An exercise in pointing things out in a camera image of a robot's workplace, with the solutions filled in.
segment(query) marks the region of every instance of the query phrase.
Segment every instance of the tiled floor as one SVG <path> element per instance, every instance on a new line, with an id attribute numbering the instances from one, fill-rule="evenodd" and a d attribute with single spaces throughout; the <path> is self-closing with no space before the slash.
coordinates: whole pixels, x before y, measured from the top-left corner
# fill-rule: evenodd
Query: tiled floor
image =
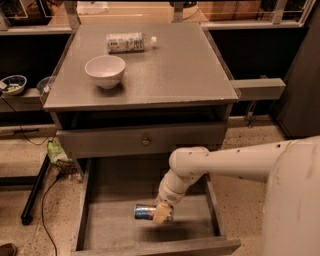
<path id="1" fill-rule="evenodd" d="M 45 131 L 30 140 L 39 144 L 52 132 Z M 271 121 L 255 121 L 253 128 L 242 119 L 232 119 L 223 145 L 224 149 L 284 140 L 281 129 Z M 0 176 L 36 175 L 46 154 L 46 142 L 36 146 L 21 135 L 0 137 Z M 41 203 L 44 192 L 55 180 L 57 172 L 49 169 L 32 211 L 30 225 L 21 224 L 21 213 L 30 194 L 30 187 L 0 187 L 0 244 L 12 242 L 18 256 L 55 255 L 54 247 L 41 223 Z M 239 238 L 242 246 L 233 254 L 259 254 L 262 206 L 265 184 L 236 178 L 214 176 L 213 183 L 228 238 Z M 44 200 L 44 221 L 58 255 L 70 255 L 79 215 L 82 184 L 63 177 L 48 192 Z"/>

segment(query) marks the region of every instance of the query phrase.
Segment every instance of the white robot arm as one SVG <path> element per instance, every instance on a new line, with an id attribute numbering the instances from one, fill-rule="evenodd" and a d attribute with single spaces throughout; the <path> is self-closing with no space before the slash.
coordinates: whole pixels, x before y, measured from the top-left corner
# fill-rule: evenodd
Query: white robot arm
<path id="1" fill-rule="evenodd" d="M 320 136 L 216 152 L 182 148 L 169 165 L 154 222 L 205 173 L 260 180 L 267 182 L 261 255 L 319 255 Z"/>
<path id="2" fill-rule="evenodd" d="M 297 141 L 209 152 L 204 147 L 179 148 L 169 158 L 170 170 L 160 183 L 158 200 L 175 205 L 205 173 L 266 182 L 278 157 Z"/>

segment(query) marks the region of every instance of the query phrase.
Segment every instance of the white bottle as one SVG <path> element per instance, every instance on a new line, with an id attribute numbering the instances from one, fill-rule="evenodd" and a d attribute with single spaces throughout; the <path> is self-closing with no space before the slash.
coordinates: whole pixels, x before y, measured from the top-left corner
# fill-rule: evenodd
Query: white bottle
<path id="1" fill-rule="evenodd" d="M 156 42 L 156 37 L 149 37 L 141 32 L 106 35 L 109 53 L 142 52 L 145 50 L 146 46 L 154 46 Z"/>

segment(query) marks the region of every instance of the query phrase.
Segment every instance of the metal can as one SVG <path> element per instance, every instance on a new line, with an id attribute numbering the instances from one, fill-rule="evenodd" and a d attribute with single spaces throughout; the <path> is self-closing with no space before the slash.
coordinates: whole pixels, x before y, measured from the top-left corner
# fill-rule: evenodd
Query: metal can
<path id="1" fill-rule="evenodd" d="M 172 211 L 168 214 L 165 222 L 173 221 L 173 207 Z M 134 209 L 134 218 L 138 220 L 153 220 L 154 213 L 157 209 L 156 205 L 136 204 Z"/>

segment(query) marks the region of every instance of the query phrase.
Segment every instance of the wire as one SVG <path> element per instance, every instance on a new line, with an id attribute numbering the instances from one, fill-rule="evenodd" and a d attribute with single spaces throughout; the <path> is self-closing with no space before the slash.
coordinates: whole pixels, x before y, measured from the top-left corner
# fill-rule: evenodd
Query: wire
<path id="1" fill-rule="evenodd" d="M 17 113 L 17 111 L 9 104 L 9 102 L 2 97 L 2 95 L 0 96 L 0 98 L 13 110 L 14 113 Z M 22 131 L 21 133 L 22 133 L 23 137 L 24 137 L 28 142 L 30 142 L 31 144 L 33 144 L 33 145 L 35 145 L 35 146 L 41 146 L 41 145 L 43 145 L 43 143 L 45 143 L 46 140 L 48 140 L 48 138 L 49 138 L 49 137 L 46 137 L 41 143 L 35 143 L 35 142 L 31 141 L 31 140 L 27 137 L 27 135 L 25 135 L 25 133 L 23 132 L 23 128 L 22 128 L 21 124 L 18 124 L 18 126 L 20 127 L 20 130 Z"/>
<path id="2" fill-rule="evenodd" d="M 57 250 L 57 246 L 56 244 L 54 243 L 45 223 L 44 223 L 44 201 L 45 201 L 45 198 L 46 198 L 46 195 L 48 194 L 48 192 L 50 191 L 50 189 L 57 183 L 57 181 L 60 179 L 61 177 L 61 173 L 58 174 L 58 176 L 56 177 L 56 180 L 50 185 L 50 187 L 47 189 L 47 191 L 44 193 L 43 197 L 42 197 L 42 202 L 41 202 L 41 222 L 42 222 L 42 225 L 54 247 L 54 252 L 55 252 L 55 255 L 57 256 L 58 255 L 58 250 Z"/>

